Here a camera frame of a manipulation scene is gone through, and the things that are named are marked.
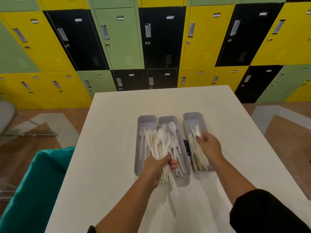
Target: white table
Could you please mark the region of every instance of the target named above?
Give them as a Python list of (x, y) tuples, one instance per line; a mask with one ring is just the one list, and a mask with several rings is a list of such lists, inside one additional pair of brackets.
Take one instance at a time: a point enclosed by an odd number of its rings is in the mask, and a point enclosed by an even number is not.
[[(306, 199), (228, 86), (96, 93), (46, 232), (86, 233), (130, 188), (139, 116), (174, 115), (183, 129), (186, 112), (202, 113), (224, 156), (256, 187)], [(139, 232), (235, 232), (215, 172), (191, 174), (178, 188), (177, 206), (170, 188), (154, 190)]]

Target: person's right hand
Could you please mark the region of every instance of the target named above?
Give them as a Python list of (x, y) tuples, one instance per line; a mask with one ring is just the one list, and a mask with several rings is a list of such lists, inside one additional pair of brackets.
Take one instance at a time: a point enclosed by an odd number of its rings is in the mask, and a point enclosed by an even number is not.
[(221, 145), (216, 137), (208, 132), (202, 132), (202, 138), (196, 136), (196, 141), (202, 148), (205, 156), (212, 162), (224, 159), (221, 151)]

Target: black locker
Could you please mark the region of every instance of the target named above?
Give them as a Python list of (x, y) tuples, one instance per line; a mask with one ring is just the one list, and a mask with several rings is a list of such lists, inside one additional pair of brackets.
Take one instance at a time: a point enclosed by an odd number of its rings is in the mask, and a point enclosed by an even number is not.
[(178, 83), (177, 69), (147, 70), (149, 89), (176, 88)]
[(241, 103), (255, 103), (282, 67), (282, 65), (250, 66), (235, 90), (236, 97)]
[(248, 66), (269, 32), (283, 3), (235, 6), (215, 66)]
[(147, 70), (113, 70), (113, 74), (119, 91), (149, 89)]
[(139, 8), (146, 69), (178, 68), (186, 7)]
[(109, 69), (90, 10), (43, 12), (76, 71)]

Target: teal plastic bag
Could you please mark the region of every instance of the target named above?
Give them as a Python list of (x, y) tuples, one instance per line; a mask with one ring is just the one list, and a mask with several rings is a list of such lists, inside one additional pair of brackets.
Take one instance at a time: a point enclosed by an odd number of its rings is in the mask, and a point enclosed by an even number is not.
[(0, 232), (44, 233), (75, 147), (34, 156), (0, 220)]

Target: green locker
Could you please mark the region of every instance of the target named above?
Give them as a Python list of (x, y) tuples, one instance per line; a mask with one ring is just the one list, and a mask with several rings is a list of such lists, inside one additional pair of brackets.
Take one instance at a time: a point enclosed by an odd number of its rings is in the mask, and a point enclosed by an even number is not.
[(0, 0), (0, 12), (38, 10), (36, 0)]
[(285, 2), (286, 0), (241, 0), (241, 3)]
[(110, 70), (78, 71), (77, 73), (92, 100), (96, 92), (117, 91)]
[(285, 102), (311, 77), (311, 65), (285, 65), (256, 103)]
[(112, 69), (142, 69), (135, 9), (100, 9), (95, 13)]
[(134, 0), (91, 0), (94, 9), (134, 7)]
[(0, 36), (0, 74), (40, 72), (1, 21)]
[(191, 0), (191, 6), (216, 6), (239, 4), (241, 0)]

